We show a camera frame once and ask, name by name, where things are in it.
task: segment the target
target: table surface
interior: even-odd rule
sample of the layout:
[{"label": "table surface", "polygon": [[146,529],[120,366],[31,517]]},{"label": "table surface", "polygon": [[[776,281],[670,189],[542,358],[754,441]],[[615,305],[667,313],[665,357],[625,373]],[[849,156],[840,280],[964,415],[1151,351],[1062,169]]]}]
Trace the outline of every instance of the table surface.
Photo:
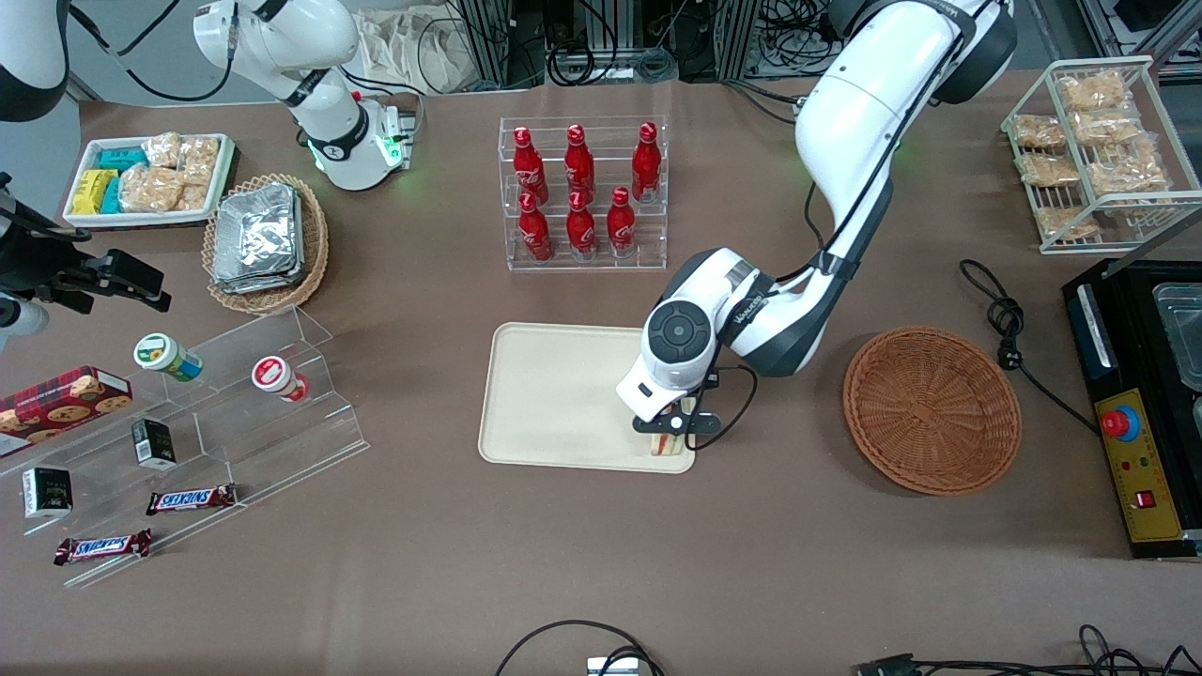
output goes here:
[{"label": "table surface", "polygon": [[[439,97],[413,168],[350,194],[296,147],[282,106],[83,106],[85,140],[221,131],[242,149],[239,179],[291,173],[314,188],[332,253],[305,309],[334,334],[323,350],[371,449],[83,591],[61,588],[67,571],[22,538],[19,509],[2,510],[0,671],[490,674],[528,630],[569,617],[620,625],[671,672],[701,675],[846,674],[898,652],[1063,662],[1078,657],[1084,622],[1158,660],[1196,641],[1200,569],[1127,559],[1101,446],[1025,381],[1012,379],[1018,458],[969,497],[891,485],[843,421],[847,363],[881,331],[932,325],[993,351],[986,301],[956,272],[963,257],[989,265],[1022,302],[1030,368],[1085,409],[1059,287],[1094,259],[1037,253],[996,132],[1036,75],[1007,73],[972,102],[924,113],[817,356],[801,375],[763,381],[739,426],[677,476],[477,453],[498,326],[638,326],[670,275],[511,274],[498,119],[670,114],[670,269],[728,245],[775,273],[814,248],[791,128],[719,85]],[[821,200],[815,218],[829,223]],[[206,292],[201,238],[97,235],[90,250],[119,247],[167,273],[171,313],[112,298],[89,318],[54,307],[48,332],[0,355],[4,389],[81,363],[129,372],[147,332],[198,343],[246,321]],[[731,378],[714,404],[730,410],[744,392]],[[511,669],[579,674],[617,645],[560,630]]]}]

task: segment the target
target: coca-cola bottle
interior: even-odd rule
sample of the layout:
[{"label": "coca-cola bottle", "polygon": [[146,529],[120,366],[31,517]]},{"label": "coca-cola bottle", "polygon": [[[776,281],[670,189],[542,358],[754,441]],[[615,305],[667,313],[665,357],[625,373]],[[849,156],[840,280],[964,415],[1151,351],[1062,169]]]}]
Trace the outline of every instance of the coca-cola bottle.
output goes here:
[{"label": "coca-cola bottle", "polygon": [[535,196],[530,192],[523,192],[518,197],[518,206],[522,208],[518,227],[522,229],[522,241],[525,242],[530,257],[537,263],[549,261],[555,255],[555,250],[551,241],[551,232],[547,230],[547,217],[538,210]]},{"label": "coca-cola bottle", "polygon": [[660,196],[660,146],[655,142],[655,123],[644,121],[638,128],[638,148],[631,160],[633,180],[630,184],[635,201],[642,204],[654,202]]},{"label": "coca-cola bottle", "polygon": [[630,191],[621,185],[613,189],[613,203],[605,221],[613,257],[629,259],[635,253],[635,209],[630,206]]},{"label": "coca-cola bottle", "polygon": [[523,192],[534,195],[538,206],[547,203],[547,174],[542,171],[542,155],[530,142],[530,130],[519,126],[513,130],[513,173],[518,174],[518,185]]},{"label": "coca-cola bottle", "polygon": [[589,203],[577,190],[567,195],[567,206],[572,209],[567,212],[567,241],[572,244],[572,259],[578,263],[591,261],[597,255],[597,248]]},{"label": "coca-cola bottle", "polygon": [[567,128],[564,168],[567,172],[567,190],[581,192],[585,203],[591,204],[596,190],[596,172],[593,171],[593,153],[584,143],[584,128],[578,124]]}]

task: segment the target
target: wicker basket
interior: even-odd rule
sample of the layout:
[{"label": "wicker basket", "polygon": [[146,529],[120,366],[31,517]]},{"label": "wicker basket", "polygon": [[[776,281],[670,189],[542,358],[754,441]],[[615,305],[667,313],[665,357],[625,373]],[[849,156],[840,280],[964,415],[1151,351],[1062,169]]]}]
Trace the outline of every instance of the wicker basket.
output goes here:
[{"label": "wicker basket", "polygon": [[932,496],[989,486],[1014,461],[1022,435],[1001,368],[959,336],[926,326],[869,340],[851,360],[843,409],[877,469]]},{"label": "wicker basket", "polygon": [[[250,293],[226,293],[215,284],[209,283],[209,295],[232,310],[267,315],[286,306],[299,306],[313,296],[321,284],[321,278],[326,274],[326,263],[329,261],[329,231],[326,227],[326,214],[321,210],[317,197],[304,182],[291,176],[270,173],[239,183],[230,192],[258,190],[274,182],[286,183],[300,194],[300,227],[304,231],[304,260],[309,271],[300,284],[296,286]],[[214,210],[209,214],[209,223],[204,226],[204,249],[201,250],[201,265],[204,266],[204,272],[209,273],[210,279],[213,278],[213,239],[216,233],[216,219],[218,214]]]}]

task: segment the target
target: yellow control panel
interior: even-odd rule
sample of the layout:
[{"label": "yellow control panel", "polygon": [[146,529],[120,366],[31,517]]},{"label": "yellow control panel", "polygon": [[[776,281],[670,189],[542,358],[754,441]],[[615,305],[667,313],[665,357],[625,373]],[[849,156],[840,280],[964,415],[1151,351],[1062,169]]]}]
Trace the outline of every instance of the yellow control panel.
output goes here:
[{"label": "yellow control panel", "polygon": [[1097,402],[1094,408],[1102,422],[1102,441],[1131,541],[1180,540],[1182,524],[1148,429],[1139,390],[1127,390]]}]

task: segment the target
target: red emergency stop button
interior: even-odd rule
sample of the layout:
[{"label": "red emergency stop button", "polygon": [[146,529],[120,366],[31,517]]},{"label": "red emergency stop button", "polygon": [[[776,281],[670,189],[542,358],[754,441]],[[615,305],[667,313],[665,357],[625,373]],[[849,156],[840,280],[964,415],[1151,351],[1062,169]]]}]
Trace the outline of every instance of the red emergency stop button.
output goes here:
[{"label": "red emergency stop button", "polygon": [[1119,441],[1135,441],[1139,437],[1139,414],[1131,407],[1118,407],[1102,414],[1102,433]]}]

